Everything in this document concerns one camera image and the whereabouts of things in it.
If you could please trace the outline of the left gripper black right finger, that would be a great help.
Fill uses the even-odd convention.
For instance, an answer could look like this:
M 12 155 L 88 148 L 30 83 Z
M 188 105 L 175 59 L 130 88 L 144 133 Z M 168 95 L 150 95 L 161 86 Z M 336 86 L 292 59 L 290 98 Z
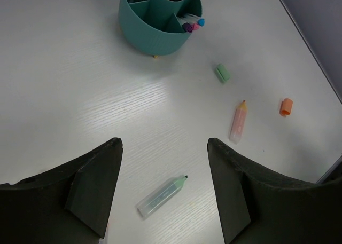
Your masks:
M 207 143 L 225 243 L 341 243 L 341 179 L 314 184 Z

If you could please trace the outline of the teal round pen holder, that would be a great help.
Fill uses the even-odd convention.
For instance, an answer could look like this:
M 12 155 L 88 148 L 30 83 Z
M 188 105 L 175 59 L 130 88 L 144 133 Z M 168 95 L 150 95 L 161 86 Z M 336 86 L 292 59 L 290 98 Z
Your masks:
M 179 18 L 185 14 L 201 17 L 201 0 L 120 0 L 119 25 L 126 40 L 151 56 L 176 52 L 191 36 Z

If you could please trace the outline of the green eraser cap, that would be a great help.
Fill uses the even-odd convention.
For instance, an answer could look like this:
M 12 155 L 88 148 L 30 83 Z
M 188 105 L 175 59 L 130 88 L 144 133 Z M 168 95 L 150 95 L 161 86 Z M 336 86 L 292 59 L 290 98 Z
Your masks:
M 215 67 L 215 73 L 221 83 L 226 83 L 230 80 L 230 73 L 223 64 L 218 64 Z

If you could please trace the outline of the green pencil shaped case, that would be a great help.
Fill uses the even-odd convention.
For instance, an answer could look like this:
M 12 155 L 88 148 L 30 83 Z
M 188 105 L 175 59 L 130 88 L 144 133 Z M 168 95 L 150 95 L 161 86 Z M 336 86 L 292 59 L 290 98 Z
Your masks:
M 166 202 L 182 190 L 187 179 L 188 175 L 170 178 L 141 200 L 136 206 L 137 212 L 141 218 L 145 220 L 160 209 Z

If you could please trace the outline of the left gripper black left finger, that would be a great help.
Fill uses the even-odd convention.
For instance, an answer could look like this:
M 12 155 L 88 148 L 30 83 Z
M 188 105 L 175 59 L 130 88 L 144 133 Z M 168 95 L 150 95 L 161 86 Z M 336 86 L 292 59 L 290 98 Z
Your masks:
M 58 167 L 2 184 L 1 243 L 98 243 L 122 154 L 122 140 L 112 138 Z

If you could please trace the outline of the pink white marker pen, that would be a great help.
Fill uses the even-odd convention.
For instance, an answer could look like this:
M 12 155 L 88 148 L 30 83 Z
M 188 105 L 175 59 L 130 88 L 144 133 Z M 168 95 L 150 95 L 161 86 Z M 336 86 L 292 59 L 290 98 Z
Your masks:
M 193 31 L 198 30 L 200 28 L 200 26 L 196 23 L 191 23 L 191 24 L 193 24 Z

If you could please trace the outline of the purple white marker pen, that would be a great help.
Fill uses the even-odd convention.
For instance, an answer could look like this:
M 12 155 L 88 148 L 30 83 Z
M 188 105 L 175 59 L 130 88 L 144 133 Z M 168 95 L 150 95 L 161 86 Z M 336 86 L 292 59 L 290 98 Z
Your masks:
M 188 21 L 186 21 L 180 17 L 178 17 L 177 20 L 185 32 L 187 32 L 187 33 L 193 32 L 193 24 L 189 23 Z

